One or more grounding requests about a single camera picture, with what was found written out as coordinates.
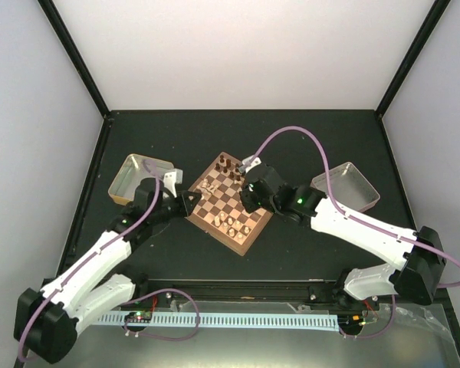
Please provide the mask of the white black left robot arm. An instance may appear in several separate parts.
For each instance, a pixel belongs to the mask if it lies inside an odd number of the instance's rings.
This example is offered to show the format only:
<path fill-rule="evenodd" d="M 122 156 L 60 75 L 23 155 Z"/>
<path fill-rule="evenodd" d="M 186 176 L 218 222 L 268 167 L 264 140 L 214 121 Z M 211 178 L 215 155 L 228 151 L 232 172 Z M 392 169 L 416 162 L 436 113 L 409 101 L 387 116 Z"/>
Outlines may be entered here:
<path fill-rule="evenodd" d="M 192 214 L 201 193 L 177 190 L 182 176 L 171 170 L 143 179 L 121 213 L 95 244 L 63 274 L 40 290 L 18 298 L 13 336 L 18 359 L 29 352 L 49 363 L 63 359 L 98 317 L 124 304 L 140 306 L 149 297 L 144 274 L 115 268 L 133 255 L 153 229 Z"/>

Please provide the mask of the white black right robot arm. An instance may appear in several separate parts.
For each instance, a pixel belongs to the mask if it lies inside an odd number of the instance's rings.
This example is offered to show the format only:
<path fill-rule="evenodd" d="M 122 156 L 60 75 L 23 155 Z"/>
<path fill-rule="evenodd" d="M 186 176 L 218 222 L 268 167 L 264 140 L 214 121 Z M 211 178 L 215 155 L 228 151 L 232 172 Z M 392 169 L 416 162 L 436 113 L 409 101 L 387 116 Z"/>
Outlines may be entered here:
<path fill-rule="evenodd" d="M 240 165 L 238 171 L 245 178 L 240 198 L 246 212 L 264 209 L 383 260 L 378 266 L 342 273 L 333 290 L 338 307 L 350 309 L 369 297 L 388 294 L 419 305 L 433 302 L 446 265 L 437 231 L 427 226 L 418 231 L 400 228 L 334 204 L 319 189 L 290 186 L 260 159 Z"/>

